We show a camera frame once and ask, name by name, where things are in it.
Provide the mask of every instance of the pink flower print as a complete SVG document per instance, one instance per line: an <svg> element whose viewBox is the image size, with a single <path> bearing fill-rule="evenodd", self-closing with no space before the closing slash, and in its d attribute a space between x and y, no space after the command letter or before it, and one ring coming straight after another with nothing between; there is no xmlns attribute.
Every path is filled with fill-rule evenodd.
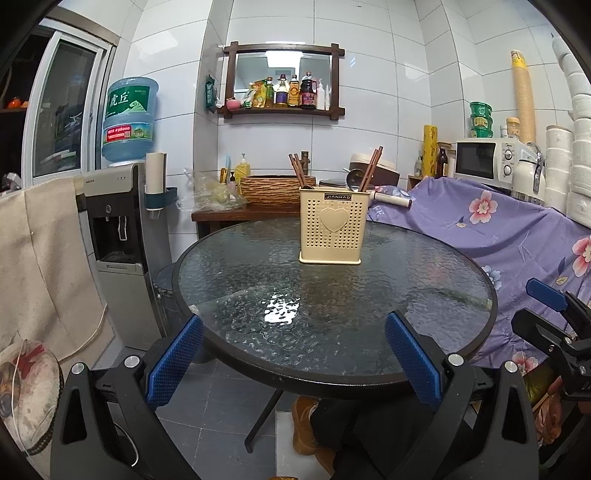
<svg viewBox="0 0 591 480"><path fill-rule="evenodd" d="M491 220L491 213L496 212L496 208L499 206L497 202L491 200L492 194L488 190L483 190L482 195L479 199L472 200L468 210L472 216L470 217L471 223L487 223Z"/></svg>
<svg viewBox="0 0 591 480"><path fill-rule="evenodd" d="M526 358L525 352L517 352L512 360L517 364L522 377L538 366L538 359L534 356Z"/></svg>
<svg viewBox="0 0 591 480"><path fill-rule="evenodd" d="M582 277L589 269L591 261L591 237L585 237L573 245L573 253L578 255L573 262L573 271L576 277Z"/></svg>

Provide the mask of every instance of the yellow cylinder roll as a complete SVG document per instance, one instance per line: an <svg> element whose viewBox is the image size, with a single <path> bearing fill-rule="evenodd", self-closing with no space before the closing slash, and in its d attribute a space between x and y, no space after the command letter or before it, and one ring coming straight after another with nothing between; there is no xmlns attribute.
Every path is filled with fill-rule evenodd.
<svg viewBox="0 0 591 480"><path fill-rule="evenodd" d="M530 73L525 58L519 50L511 50L511 60L513 64L515 100L521 124L519 139L525 144L535 142L534 94L531 90Z"/></svg>
<svg viewBox="0 0 591 480"><path fill-rule="evenodd" d="M423 177L434 177L437 170L437 127L423 127Z"/></svg>

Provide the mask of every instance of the cardboard tube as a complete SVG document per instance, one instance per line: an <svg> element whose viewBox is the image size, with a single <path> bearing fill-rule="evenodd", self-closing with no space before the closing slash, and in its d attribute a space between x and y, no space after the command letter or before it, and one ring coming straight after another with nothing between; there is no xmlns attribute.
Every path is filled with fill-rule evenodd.
<svg viewBox="0 0 591 480"><path fill-rule="evenodd" d="M534 94L531 90L530 73L527 70L523 54L518 50L511 50L513 64L513 80L515 84L515 100L519 110L521 134L519 139L524 143L536 142Z"/></svg>

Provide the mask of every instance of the textured glass tabletop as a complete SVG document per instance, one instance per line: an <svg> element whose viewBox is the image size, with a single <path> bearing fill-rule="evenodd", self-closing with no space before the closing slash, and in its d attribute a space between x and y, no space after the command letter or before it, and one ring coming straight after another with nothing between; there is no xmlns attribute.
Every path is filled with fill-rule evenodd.
<svg viewBox="0 0 591 480"><path fill-rule="evenodd" d="M494 321L496 295L482 269L420 233L368 222L360 265L302 264L299 251L298 219L221 230L181 260L180 294L227 343L316 374L400 373L384 336L392 310L446 352Z"/></svg>

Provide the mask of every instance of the seasoning packet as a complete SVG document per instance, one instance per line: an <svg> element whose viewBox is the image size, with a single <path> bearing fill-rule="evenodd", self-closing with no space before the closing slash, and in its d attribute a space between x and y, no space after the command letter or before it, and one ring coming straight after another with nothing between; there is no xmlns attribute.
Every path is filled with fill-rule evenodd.
<svg viewBox="0 0 591 480"><path fill-rule="evenodd" d="M265 100L267 97L267 87L266 87L267 80L259 80L255 82L256 84L256 91L255 96L252 100L252 107L253 108L263 108L265 106Z"/></svg>

